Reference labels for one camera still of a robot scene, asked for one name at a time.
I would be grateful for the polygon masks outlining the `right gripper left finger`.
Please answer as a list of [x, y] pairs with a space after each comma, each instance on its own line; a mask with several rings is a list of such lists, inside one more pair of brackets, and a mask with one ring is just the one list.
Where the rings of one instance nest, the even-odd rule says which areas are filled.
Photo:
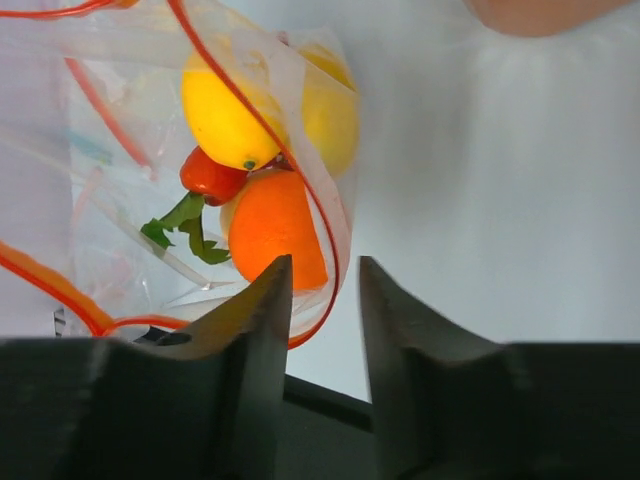
[[292, 261], [155, 343], [1, 344], [5, 479], [270, 479]]

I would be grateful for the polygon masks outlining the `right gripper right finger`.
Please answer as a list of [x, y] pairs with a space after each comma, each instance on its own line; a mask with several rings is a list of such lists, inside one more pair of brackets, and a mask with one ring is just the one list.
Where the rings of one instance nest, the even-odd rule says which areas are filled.
[[359, 261], [372, 423], [386, 479], [635, 479], [635, 343], [495, 343]]

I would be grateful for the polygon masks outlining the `orange tangerine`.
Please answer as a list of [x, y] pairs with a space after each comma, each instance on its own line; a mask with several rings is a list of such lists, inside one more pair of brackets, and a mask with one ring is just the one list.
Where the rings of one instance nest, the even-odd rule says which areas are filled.
[[272, 169], [250, 177], [235, 201], [227, 243], [247, 281], [276, 257], [290, 255], [294, 290], [314, 290], [328, 282], [305, 184], [295, 171]]

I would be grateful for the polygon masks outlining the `red chili pepper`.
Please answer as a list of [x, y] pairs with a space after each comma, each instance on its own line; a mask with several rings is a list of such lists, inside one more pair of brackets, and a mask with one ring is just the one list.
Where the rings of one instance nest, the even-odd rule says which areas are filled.
[[186, 158], [179, 172], [185, 196], [161, 218], [152, 218], [140, 232], [162, 251], [173, 246], [166, 233], [177, 229], [188, 236], [191, 253], [207, 265], [230, 259], [227, 249], [218, 248], [215, 240], [206, 240], [202, 225], [205, 206], [222, 206], [230, 202], [247, 182], [248, 172], [221, 165], [200, 147]]

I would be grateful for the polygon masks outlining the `clear zip top bag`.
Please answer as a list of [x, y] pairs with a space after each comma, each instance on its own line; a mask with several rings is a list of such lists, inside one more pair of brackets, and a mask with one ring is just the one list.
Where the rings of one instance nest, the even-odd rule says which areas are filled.
[[[181, 80], [197, 51], [282, 148], [263, 167], [245, 170], [247, 182], [279, 169], [297, 172], [305, 184], [328, 273], [321, 288], [293, 289], [289, 344], [307, 342], [346, 276], [359, 149], [351, 168], [334, 178], [307, 137], [309, 63], [298, 49], [311, 43], [347, 63], [327, 28], [271, 30], [220, 1], [3, 2], [2, 268], [57, 302], [70, 321], [66, 335], [175, 330], [251, 283], [231, 254], [217, 265], [194, 256], [177, 229], [166, 233], [173, 243], [166, 251], [140, 232], [187, 193], [179, 172], [200, 146], [185, 120]], [[264, 56], [267, 91], [284, 115], [288, 144], [227, 74], [226, 50]], [[202, 212], [205, 239], [228, 251], [239, 193]]]

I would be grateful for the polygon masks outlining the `yellow lemon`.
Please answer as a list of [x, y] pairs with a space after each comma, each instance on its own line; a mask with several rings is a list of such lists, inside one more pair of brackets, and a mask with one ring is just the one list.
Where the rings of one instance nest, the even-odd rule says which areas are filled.
[[[288, 144], [284, 115], [267, 91], [269, 67], [264, 56], [251, 51], [242, 57], [226, 50], [221, 57], [229, 77], [269, 123], [279, 141]], [[184, 65], [181, 100], [187, 126], [198, 146], [218, 163], [253, 171], [282, 151], [197, 51]]]

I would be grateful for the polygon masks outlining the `yellow mango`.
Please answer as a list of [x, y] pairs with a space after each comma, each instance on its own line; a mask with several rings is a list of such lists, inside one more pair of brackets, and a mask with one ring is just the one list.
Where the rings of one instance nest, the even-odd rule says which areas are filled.
[[356, 158], [360, 136], [360, 96], [347, 63], [319, 45], [298, 49], [306, 67], [302, 116], [305, 132], [329, 174], [338, 178]]

